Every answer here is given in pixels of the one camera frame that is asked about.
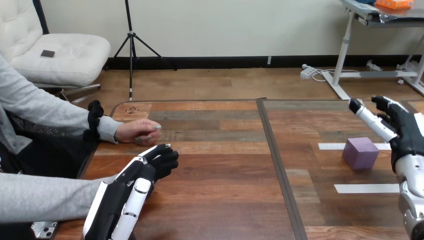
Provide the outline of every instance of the robotic arm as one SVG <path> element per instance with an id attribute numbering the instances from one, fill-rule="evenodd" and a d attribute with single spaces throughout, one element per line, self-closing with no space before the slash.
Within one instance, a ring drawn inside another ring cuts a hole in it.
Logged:
<path id="1" fill-rule="evenodd" d="M 374 115 L 360 100 L 349 108 L 391 146 L 391 166 L 400 184 L 399 210 L 411 240 L 424 240 L 424 116 L 385 96 L 371 99 L 385 114 Z"/>
<path id="2" fill-rule="evenodd" d="M 84 240 L 135 239 L 133 229 L 153 183 L 171 174 L 179 155 L 170 144 L 134 157 L 111 184 L 100 183 L 84 223 Z"/>

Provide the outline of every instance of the white cushion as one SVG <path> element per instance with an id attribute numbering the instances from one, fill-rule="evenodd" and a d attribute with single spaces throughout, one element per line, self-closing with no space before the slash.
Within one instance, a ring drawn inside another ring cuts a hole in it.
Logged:
<path id="1" fill-rule="evenodd" d="M 0 0 L 0 54 L 10 62 L 43 35 L 32 0 Z"/>
<path id="2" fill-rule="evenodd" d="M 54 58 L 40 57 L 43 50 L 54 51 Z M 110 51 L 100 36 L 46 34 L 10 64 L 32 83 L 83 87 L 99 76 Z"/>

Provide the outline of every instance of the wooden tabletop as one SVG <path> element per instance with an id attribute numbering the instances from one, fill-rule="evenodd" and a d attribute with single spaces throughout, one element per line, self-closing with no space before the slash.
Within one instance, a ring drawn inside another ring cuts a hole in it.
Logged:
<path id="1" fill-rule="evenodd" d="M 410 105 L 424 111 L 423 102 Z M 297 229 L 309 240 L 408 239 L 399 193 L 335 188 L 397 183 L 389 150 L 380 152 L 372 170 L 355 171 L 343 150 L 320 149 L 320 143 L 347 138 L 383 142 L 346 101 L 129 102 L 113 118 L 160 123 L 159 143 L 180 153 L 179 167 L 156 183 L 142 210 L 134 230 L 138 240 L 305 240 Z M 112 176 L 145 149 L 102 143 L 84 178 Z M 286 185 L 288 193 L 282 191 Z M 83 224 L 63 223 L 55 239 L 79 240 Z"/>
<path id="2" fill-rule="evenodd" d="M 138 240 L 295 239 L 254 100 L 130 102 L 113 118 L 160 123 L 159 144 L 180 153 L 142 209 Z M 145 149 L 101 143 L 84 178 L 117 174 Z M 79 240 L 83 225 L 63 223 L 55 239 Z"/>
<path id="3" fill-rule="evenodd" d="M 377 112 L 375 106 L 365 105 Z M 348 109 L 346 101 L 264 102 L 279 153 L 309 240 L 407 240 L 399 193 L 338 193 L 335 185 L 396 184 L 391 151 L 381 150 L 373 169 L 352 170 L 343 150 L 320 143 L 348 138 L 384 141 Z"/>

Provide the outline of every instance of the black wrist cuff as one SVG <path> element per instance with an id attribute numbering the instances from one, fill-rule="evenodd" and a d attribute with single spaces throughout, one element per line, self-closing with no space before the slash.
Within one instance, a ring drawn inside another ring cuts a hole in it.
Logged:
<path id="1" fill-rule="evenodd" d="M 100 123 L 100 118 L 103 116 L 103 107 L 100 105 L 100 101 L 94 100 L 88 105 L 88 126 L 89 129 L 84 131 L 84 141 L 86 142 L 97 142 L 100 138 L 97 127 Z"/>

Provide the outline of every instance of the smartphone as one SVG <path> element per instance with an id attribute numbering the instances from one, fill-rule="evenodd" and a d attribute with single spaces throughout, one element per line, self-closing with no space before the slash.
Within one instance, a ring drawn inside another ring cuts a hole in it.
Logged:
<path id="1" fill-rule="evenodd" d="M 52 59 L 52 58 L 55 57 L 55 52 L 54 51 L 49 51 L 49 50 L 43 50 L 40 57 L 47 58 L 47 59 Z"/>

